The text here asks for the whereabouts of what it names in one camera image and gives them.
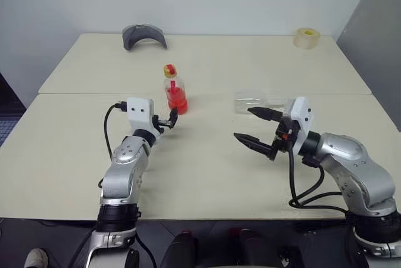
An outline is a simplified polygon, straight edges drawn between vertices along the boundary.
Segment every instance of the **black cable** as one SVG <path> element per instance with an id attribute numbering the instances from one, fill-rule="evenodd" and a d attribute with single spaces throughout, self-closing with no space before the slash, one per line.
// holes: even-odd
<path id="1" fill-rule="evenodd" d="M 156 264 L 156 260 L 155 257 L 153 256 L 152 252 L 150 251 L 150 249 L 142 242 L 142 240 L 140 239 L 138 233 L 135 234 L 135 238 L 138 241 L 139 245 L 144 249 L 144 251 L 146 251 L 146 253 L 149 255 L 150 260 L 152 261 L 153 264 L 153 268 L 157 268 L 157 264 Z"/>
<path id="2" fill-rule="evenodd" d="M 70 262 L 68 263 L 67 268 L 73 268 L 73 265 L 76 261 L 76 258 L 78 257 L 78 255 L 80 254 L 83 246 L 85 245 L 85 243 L 88 241 L 88 239 L 90 238 L 90 236 L 92 235 L 92 232 L 96 229 L 96 227 L 92 227 L 91 230 L 86 234 L 86 236 L 83 238 L 83 240 L 81 241 L 81 243 L 79 244 L 78 248 L 75 250 Z"/>
<path id="3" fill-rule="evenodd" d="M 306 205 L 312 201 L 315 201 L 319 198 L 327 197 L 327 196 L 337 196 L 337 195 L 342 195 L 340 192 L 327 192 L 327 193 L 322 193 L 315 195 L 309 199 L 306 199 L 303 202 L 299 202 L 299 198 L 303 198 L 310 194 L 311 192 L 315 191 L 323 182 L 325 178 L 325 172 L 323 170 L 322 166 L 319 166 L 320 170 L 320 177 L 318 181 L 308 190 L 305 192 L 297 195 L 296 190 L 295 190 L 295 180 L 294 180 L 294 153 L 293 153 L 293 143 L 288 142 L 288 158 L 289 158 L 289 189 L 291 190 L 291 197 L 292 199 L 288 202 L 289 206 L 294 207 L 296 209 L 329 209 L 329 210 L 338 210 L 340 212 L 343 212 L 346 214 L 346 210 L 340 208 L 340 207 L 334 207 L 331 205 Z"/>
<path id="4" fill-rule="evenodd" d="M 108 141 L 108 134 L 107 134 L 107 120 L 108 116 L 112 112 L 113 108 L 116 108 L 117 104 L 113 104 L 106 112 L 105 115 L 105 121 L 103 122 L 103 131 L 105 132 L 105 140 L 106 140 L 106 145 L 107 145 L 107 151 L 108 155 L 110 156 L 110 159 L 112 159 L 112 148 L 110 147 L 110 142 Z"/>

